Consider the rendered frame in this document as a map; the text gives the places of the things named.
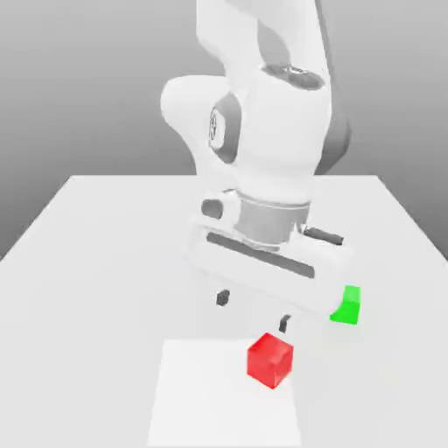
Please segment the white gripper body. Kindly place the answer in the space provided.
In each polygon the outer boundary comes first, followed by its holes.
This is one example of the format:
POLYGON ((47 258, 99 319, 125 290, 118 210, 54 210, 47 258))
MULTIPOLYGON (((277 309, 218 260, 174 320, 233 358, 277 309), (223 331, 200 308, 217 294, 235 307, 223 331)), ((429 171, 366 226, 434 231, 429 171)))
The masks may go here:
POLYGON ((185 248, 198 268, 298 308, 329 316, 342 303, 354 249, 297 232, 277 252, 252 248, 236 232, 193 216, 185 248))

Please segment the small red cube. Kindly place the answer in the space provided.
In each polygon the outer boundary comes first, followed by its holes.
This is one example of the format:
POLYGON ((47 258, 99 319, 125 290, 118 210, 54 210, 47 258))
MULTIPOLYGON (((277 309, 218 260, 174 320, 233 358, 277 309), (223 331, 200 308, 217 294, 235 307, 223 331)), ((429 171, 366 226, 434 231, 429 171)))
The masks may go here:
POLYGON ((266 332, 247 351, 247 375, 275 389, 291 372, 293 345, 266 332))

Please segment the small green cube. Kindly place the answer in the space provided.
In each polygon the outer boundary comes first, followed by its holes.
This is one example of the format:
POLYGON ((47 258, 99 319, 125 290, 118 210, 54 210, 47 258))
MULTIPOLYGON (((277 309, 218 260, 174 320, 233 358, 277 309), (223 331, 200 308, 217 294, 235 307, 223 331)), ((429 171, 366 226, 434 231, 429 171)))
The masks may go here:
POLYGON ((332 322, 356 325, 361 308, 361 288, 346 285, 339 308, 330 315, 332 322))

